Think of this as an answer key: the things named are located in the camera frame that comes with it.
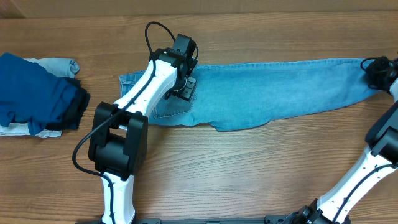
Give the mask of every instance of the blue denim pants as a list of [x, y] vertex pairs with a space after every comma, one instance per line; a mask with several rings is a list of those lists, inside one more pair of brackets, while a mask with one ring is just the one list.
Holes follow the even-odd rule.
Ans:
[[[377, 92], [368, 88], [361, 62], [361, 58], [356, 58], [199, 65], [191, 74], [197, 79], [192, 99], [161, 99], [149, 116], [149, 123], [206, 123], [217, 131], [233, 131], [349, 106]], [[143, 73], [142, 70], [119, 77], [121, 96]]]

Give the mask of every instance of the denim pocket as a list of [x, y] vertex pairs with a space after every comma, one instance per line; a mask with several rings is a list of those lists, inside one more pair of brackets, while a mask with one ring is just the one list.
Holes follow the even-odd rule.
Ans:
[[[121, 96], [124, 96], [126, 93], [128, 93], [128, 91], [131, 90], [131, 88], [142, 77], [144, 72], [144, 70], [141, 70], [135, 73], [119, 76]], [[168, 100], [165, 100], [165, 98], [162, 96], [153, 111], [154, 118], [167, 118], [178, 114], [187, 113], [192, 109], [195, 100], [195, 94], [192, 96], [190, 101], [185, 101], [173, 95]]]

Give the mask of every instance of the black cloth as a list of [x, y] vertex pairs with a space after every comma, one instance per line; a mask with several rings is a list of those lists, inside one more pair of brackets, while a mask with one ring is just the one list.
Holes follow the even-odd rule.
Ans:
[[85, 112], [88, 102], [90, 100], [90, 94], [87, 90], [80, 86], [80, 80], [74, 78], [64, 78], [68, 83], [78, 88], [78, 92], [75, 98], [70, 103], [66, 112], [62, 114], [60, 123], [49, 123], [46, 125], [47, 130], [77, 130], [79, 128], [81, 117]]

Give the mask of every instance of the dark blue fabric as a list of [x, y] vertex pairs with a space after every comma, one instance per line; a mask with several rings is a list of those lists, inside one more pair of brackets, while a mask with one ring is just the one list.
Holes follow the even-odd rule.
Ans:
[[47, 123], [61, 122], [77, 88], [47, 72], [37, 63], [13, 54], [0, 57], [0, 125], [15, 118], [27, 121], [36, 135]]

